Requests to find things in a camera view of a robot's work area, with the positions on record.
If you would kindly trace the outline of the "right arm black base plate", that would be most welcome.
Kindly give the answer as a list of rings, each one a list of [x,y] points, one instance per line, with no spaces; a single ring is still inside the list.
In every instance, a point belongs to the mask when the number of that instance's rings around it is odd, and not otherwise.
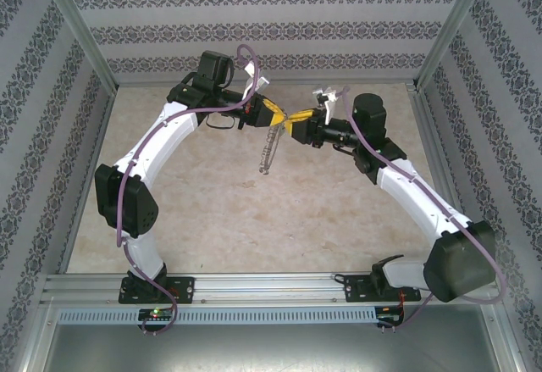
[[[371,275],[345,275],[342,284],[348,303],[417,303],[422,299],[417,289],[391,287],[385,281],[374,281]]]

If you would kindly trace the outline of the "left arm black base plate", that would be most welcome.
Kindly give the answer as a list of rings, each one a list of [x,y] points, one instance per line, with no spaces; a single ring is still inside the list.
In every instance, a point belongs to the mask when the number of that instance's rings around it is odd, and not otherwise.
[[[164,289],[180,304],[191,304],[195,290],[192,277],[167,276]],[[126,276],[122,279],[119,298],[120,304],[171,304],[172,300],[161,290],[138,277]]]

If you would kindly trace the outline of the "aluminium corner post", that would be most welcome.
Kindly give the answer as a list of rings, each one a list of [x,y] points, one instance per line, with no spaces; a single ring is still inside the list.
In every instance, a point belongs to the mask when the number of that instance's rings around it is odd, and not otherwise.
[[[118,83],[114,78],[113,72],[110,69],[107,60],[102,55],[102,52],[97,45],[91,29],[85,22],[80,10],[78,9],[75,0],[53,0],[65,21],[69,25],[72,33],[80,43],[86,56],[100,78],[102,84],[107,88],[109,93],[116,92]]]
[[[413,81],[414,88],[417,92],[423,89],[429,82],[434,70],[443,58],[446,49],[467,16],[473,1],[474,0],[456,0],[454,3],[440,33],[436,37],[434,45],[429,50],[417,77]]]

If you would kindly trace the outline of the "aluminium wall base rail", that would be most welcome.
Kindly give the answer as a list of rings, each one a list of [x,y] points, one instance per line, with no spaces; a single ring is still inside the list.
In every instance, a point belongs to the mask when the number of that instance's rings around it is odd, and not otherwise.
[[[316,79],[308,79],[308,78],[296,78],[296,79],[290,79],[290,78],[276,78],[274,76],[269,76],[268,80],[271,85],[279,85],[279,86],[298,86],[298,85],[309,85],[309,86],[317,86],[317,85],[376,85],[376,84],[414,84],[415,79],[407,79],[407,78],[316,78]],[[177,80],[161,80],[161,81],[126,81],[126,82],[119,82],[118,87],[173,87],[180,83],[180,79]]]

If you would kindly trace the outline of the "aluminium mounting rail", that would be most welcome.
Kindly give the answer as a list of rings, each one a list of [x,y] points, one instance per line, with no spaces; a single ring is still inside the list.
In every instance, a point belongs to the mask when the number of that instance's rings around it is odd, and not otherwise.
[[[127,275],[50,275],[40,303],[81,306],[119,303],[121,281]],[[191,304],[325,304],[347,303],[343,286],[332,274],[199,274],[192,277],[195,290]],[[421,301],[428,295],[420,291]]]

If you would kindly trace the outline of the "large metal keyring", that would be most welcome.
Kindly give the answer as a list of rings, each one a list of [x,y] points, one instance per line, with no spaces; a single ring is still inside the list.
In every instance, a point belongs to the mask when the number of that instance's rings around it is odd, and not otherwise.
[[[266,136],[266,143],[263,147],[260,164],[258,167],[260,174],[269,174],[271,165],[274,161],[274,156],[279,145],[279,140],[282,137],[284,130],[285,126],[283,124],[274,125],[269,128],[268,134]]]

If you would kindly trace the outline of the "aluminium side rail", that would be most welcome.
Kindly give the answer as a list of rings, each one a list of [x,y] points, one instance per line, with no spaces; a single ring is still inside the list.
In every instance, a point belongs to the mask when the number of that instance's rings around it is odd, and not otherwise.
[[[463,212],[459,196],[445,158],[440,136],[434,124],[427,101],[412,83],[406,84],[412,111],[418,126],[423,149],[433,178],[434,189],[457,211]]]
[[[78,198],[76,200],[75,209],[71,217],[71,220],[69,222],[68,232],[64,240],[62,250],[60,252],[60,257],[59,257],[57,266],[54,270],[54,273],[57,275],[65,274],[69,267],[70,258],[75,247],[76,237],[78,235],[78,231],[80,228],[80,222],[82,220],[85,206],[86,206],[86,201],[91,190],[92,181],[94,179],[94,172],[97,167],[98,159],[100,157],[100,152],[101,152],[102,145],[106,136],[107,127],[108,127],[108,123],[109,123],[110,116],[112,113],[113,104],[114,104],[116,95],[117,95],[117,92],[114,92],[112,95],[108,97],[107,104],[105,105],[102,111],[97,136],[93,143],[90,160],[88,162],[88,165],[86,166],[84,182],[81,184],[81,189],[80,189]]]

